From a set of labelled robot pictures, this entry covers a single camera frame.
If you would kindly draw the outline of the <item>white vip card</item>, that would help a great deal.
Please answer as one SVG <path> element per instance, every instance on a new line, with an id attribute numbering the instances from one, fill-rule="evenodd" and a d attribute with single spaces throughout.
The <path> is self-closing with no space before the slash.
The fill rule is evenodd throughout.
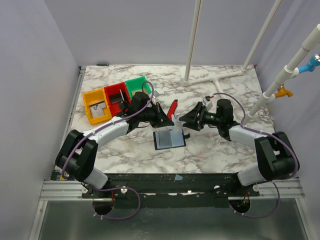
<path id="1" fill-rule="evenodd" d="M 171 115 L 171 119 L 172 119 L 172 122 L 174 123 L 173 131 L 182 133 L 182 132 L 183 132 L 183 124 L 182 124 L 182 122 L 179 120 L 179 116 L 178 116 L 178 115 L 175 115 L 175 114 L 172 114 L 172 115 Z"/>

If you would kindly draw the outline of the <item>black leather card holder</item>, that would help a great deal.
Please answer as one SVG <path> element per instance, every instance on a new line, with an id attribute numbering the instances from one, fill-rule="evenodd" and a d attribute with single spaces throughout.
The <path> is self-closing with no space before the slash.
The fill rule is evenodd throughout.
<path id="1" fill-rule="evenodd" d="M 190 133 L 184 134 L 176 130 L 162 130 L 153 132 L 155 150 L 166 150 L 186 146 L 186 140 L 191 137 Z"/>

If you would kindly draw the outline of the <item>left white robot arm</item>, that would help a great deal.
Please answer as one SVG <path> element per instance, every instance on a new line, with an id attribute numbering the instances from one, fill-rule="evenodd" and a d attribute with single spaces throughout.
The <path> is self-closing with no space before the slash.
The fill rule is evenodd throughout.
<path id="1" fill-rule="evenodd" d="M 91 185 L 99 197 L 107 197 L 111 191 L 109 178 L 94 167 L 98 149 L 132 132 L 141 122 L 154 129 L 174 125 L 158 102 L 153 103 L 148 94 L 137 92 L 108 122 L 85 132 L 74 129 L 68 133 L 55 160 L 61 176 Z"/>

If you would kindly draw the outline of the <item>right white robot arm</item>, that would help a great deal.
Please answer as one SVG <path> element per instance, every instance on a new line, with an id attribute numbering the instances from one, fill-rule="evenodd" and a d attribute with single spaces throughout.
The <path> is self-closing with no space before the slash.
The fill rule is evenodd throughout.
<path id="1" fill-rule="evenodd" d="M 202 130 L 205 125 L 212 125 L 223 139 L 255 150 L 257 163 L 232 177 L 234 180 L 230 183 L 230 191 L 236 196 L 247 192 L 249 185 L 285 179 L 299 168 L 285 133 L 263 135 L 241 127 L 234 120 L 233 106 L 228 99 L 217 101 L 215 113 L 209 112 L 202 102 L 198 102 L 179 120 L 185 128 L 195 131 Z"/>

